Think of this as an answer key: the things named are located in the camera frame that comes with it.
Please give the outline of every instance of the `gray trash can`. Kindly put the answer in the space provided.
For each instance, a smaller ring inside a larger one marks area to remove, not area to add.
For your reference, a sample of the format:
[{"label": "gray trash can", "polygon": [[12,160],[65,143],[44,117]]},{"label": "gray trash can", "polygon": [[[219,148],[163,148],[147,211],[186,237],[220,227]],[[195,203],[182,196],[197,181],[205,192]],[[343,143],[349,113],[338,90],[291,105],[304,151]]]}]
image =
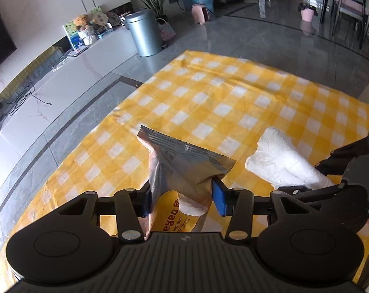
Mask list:
[{"label": "gray trash can", "polygon": [[140,10],[126,16],[127,27],[132,34],[138,54],[141,57],[161,52],[162,36],[151,10]]}]

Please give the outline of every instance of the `ziplock bag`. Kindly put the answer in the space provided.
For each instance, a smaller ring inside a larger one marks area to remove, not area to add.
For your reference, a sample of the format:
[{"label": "ziplock bag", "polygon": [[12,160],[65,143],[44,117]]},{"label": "ziplock bag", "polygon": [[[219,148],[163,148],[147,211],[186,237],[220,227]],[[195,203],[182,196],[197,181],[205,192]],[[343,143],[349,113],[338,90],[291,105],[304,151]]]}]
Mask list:
[{"label": "ziplock bag", "polygon": [[137,137],[150,151],[149,230],[192,231],[211,205],[211,178],[222,179],[236,161],[145,126]]}]

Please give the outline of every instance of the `black chair leg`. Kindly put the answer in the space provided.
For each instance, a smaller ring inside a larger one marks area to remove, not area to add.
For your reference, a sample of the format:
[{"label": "black chair leg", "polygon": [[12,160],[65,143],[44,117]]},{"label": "black chair leg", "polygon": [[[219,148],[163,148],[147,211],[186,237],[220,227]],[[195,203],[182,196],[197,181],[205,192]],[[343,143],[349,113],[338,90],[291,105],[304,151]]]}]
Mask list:
[{"label": "black chair leg", "polygon": [[361,38],[359,40],[359,49],[362,48],[363,40],[365,39],[365,18],[366,18],[366,0],[362,0],[362,25],[361,25]]},{"label": "black chair leg", "polygon": [[330,14],[331,18],[332,18],[332,14],[334,14],[334,8],[335,8],[335,0],[332,0],[331,14]]},{"label": "black chair leg", "polygon": [[368,34],[368,29],[369,29],[369,14],[368,14],[368,19],[367,19],[367,22],[366,22],[366,25],[365,25],[365,31],[363,32],[363,40],[365,39],[365,37]]},{"label": "black chair leg", "polygon": [[334,28],[332,29],[332,33],[331,33],[332,36],[334,36],[335,31],[336,31],[336,26],[338,25],[339,16],[340,16],[340,7],[341,6],[342,6],[342,0],[338,0],[338,6],[336,8],[336,17],[335,17]]},{"label": "black chair leg", "polygon": [[355,20],[354,22],[354,34],[356,35],[356,39],[358,42],[361,42],[361,29],[362,29],[362,21]]},{"label": "black chair leg", "polygon": [[324,23],[324,18],[326,17],[326,11],[327,11],[327,3],[328,3],[328,0],[323,0],[323,8],[322,8],[322,14],[320,16],[320,23]]}]

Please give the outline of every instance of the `yellow checkered mat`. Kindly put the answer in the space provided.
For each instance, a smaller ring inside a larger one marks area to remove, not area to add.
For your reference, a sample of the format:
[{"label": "yellow checkered mat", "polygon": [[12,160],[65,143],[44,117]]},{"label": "yellow checkered mat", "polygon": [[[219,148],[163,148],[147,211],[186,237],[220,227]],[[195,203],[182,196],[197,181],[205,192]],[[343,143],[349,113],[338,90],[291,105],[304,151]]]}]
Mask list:
[{"label": "yellow checkered mat", "polygon": [[[37,193],[12,233],[85,191],[105,197],[124,188],[140,188],[148,177],[149,152],[136,138],[140,125],[237,160],[224,183],[268,196],[271,185],[244,168],[265,128],[283,131],[316,164],[331,150],[367,135],[369,106],[249,60],[186,51],[80,142]],[[225,233],[228,223],[229,218],[220,217],[212,206],[204,230]],[[266,226],[265,216],[256,217],[253,236]],[[116,234],[113,217],[103,217],[101,227]],[[359,235],[368,254],[369,232],[363,228]],[[3,248],[0,292],[14,281]]]}]

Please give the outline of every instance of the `glossy floor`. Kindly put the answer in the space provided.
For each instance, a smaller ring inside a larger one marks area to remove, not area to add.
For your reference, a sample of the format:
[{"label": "glossy floor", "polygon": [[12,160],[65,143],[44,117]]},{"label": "glossy floor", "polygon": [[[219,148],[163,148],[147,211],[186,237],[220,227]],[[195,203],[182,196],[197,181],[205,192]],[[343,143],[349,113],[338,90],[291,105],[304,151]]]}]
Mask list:
[{"label": "glossy floor", "polygon": [[0,189],[0,248],[21,213],[49,175],[104,116],[142,82],[185,50],[247,58],[359,96],[369,82],[369,41],[362,50],[354,23],[344,18],[335,37],[332,20],[302,22],[300,0],[237,3],[204,26],[187,12],[170,19],[178,36],[162,52],[133,56],[76,100],[53,122],[19,161]]}]

